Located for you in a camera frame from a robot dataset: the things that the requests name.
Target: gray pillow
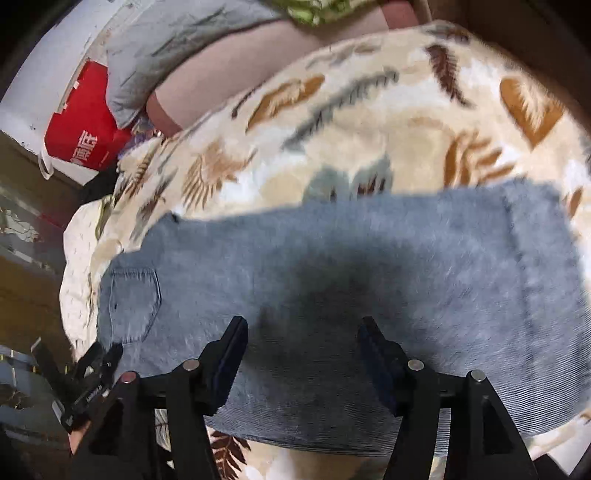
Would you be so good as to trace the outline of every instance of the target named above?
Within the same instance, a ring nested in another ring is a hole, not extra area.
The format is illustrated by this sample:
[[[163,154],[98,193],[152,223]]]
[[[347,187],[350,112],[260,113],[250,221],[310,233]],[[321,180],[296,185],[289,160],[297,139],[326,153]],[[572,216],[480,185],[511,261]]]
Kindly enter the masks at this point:
[[[156,85],[192,54],[224,35],[285,14],[261,0],[157,0],[107,45],[106,101],[127,127]]]

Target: pink cushion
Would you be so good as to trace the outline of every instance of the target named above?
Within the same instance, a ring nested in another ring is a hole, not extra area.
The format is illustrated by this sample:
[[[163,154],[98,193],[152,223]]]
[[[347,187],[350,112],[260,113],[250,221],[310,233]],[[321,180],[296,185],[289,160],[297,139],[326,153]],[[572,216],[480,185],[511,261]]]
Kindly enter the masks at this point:
[[[318,48],[417,24],[411,5],[395,1],[319,28],[282,20],[227,35],[176,68],[148,98],[146,112],[156,128],[172,136]]]

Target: metal rivet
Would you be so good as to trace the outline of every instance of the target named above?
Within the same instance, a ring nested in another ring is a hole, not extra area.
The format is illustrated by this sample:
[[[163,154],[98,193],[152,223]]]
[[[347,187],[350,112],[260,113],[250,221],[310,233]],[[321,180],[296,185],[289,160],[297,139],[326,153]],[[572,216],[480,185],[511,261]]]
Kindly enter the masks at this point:
[[[410,370],[414,370],[415,372],[421,371],[423,368],[425,368],[425,364],[423,362],[415,359],[409,360],[407,365]]]
[[[137,378],[137,374],[135,372],[125,372],[124,374],[121,374],[121,376],[119,377],[119,380],[121,380],[123,383],[131,383],[136,378]]]
[[[486,375],[482,370],[472,370],[470,376],[477,382],[483,382],[486,380]]]
[[[193,370],[195,370],[197,367],[199,367],[199,360],[197,360],[196,358],[190,358],[189,360],[185,360],[183,362],[183,368],[187,371],[187,372],[192,372]]]

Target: green patterned fabric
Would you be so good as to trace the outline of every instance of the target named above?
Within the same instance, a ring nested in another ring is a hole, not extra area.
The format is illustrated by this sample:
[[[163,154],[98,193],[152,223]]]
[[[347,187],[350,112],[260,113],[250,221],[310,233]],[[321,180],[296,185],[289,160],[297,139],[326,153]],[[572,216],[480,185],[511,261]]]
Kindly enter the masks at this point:
[[[339,20],[362,5],[374,0],[274,0],[285,8],[296,21],[307,25],[320,25]]]

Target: black clamp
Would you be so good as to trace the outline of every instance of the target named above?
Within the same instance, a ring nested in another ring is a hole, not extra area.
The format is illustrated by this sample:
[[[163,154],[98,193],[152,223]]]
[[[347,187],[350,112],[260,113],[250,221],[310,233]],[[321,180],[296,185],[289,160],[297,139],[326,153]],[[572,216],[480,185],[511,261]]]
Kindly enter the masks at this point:
[[[31,354],[56,396],[53,411],[57,419],[71,433],[92,417],[95,405],[113,385],[123,346],[116,343],[105,352],[95,342],[68,375],[59,372],[41,338],[31,347]]]
[[[441,408],[452,411],[444,479],[538,478],[515,424],[481,370],[465,378],[437,373],[408,359],[371,317],[363,319],[358,342],[380,401],[402,417],[384,479],[429,478]]]
[[[80,442],[72,478],[218,480],[203,416],[226,403],[247,343],[246,320],[234,317],[198,359],[155,377],[123,373]],[[157,445],[155,408],[168,411],[172,452]],[[167,465],[170,460],[174,470]]]

